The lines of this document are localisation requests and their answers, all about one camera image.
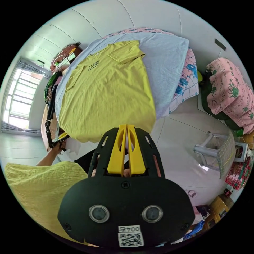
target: hand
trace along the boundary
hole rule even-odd
[[[52,148],[52,151],[56,154],[60,154],[63,149],[66,148],[66,140],[63,141],[62,143],[58,142],[55,144],[55,146]]]

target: window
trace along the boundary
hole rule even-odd
[[[43,75],[16,69],[6,98],[3,120],[22,129],[29,128],[29,114],[35,91]]]

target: green cloth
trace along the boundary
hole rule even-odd
[[[57,79],[58,79],[59,77],[61,77],[62,75],[63,75],[63,74],[62,74],[60,71],[58,71],[58,72],[54,73],[53,76],[52,76],[52,77],[50,78],[50,80],[48,81],[48,83],[47,83],[47,85],[46,85],[46,88],[45,88],[45,90],[44,90],[44,99],[45,99],[45,103],[46,103],[46,104],[48,104],[48,103],[47,103],[48,89],[49,89],[52,85],[54,85],[55,82],[57,81]]]

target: person's arm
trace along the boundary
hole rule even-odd
[[[36,166],[51,166],[56,156],[65,148],[65,144],[66,142],[63,142],[62,145],[57,143]]]

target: yellow textured cloth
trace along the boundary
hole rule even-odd
[[[8,163],[4,173],[13,194],[34,221],[63,238],[77,242],[66,234],[57,219],[67,190],[87,178],[87,173],[77,163],[60,162],[37,167]]]
[[[59,126],[80,142],[98,142],[122,124],[151,133],[154,100],[139,41],[109,44],[72,72],[65,88]]]

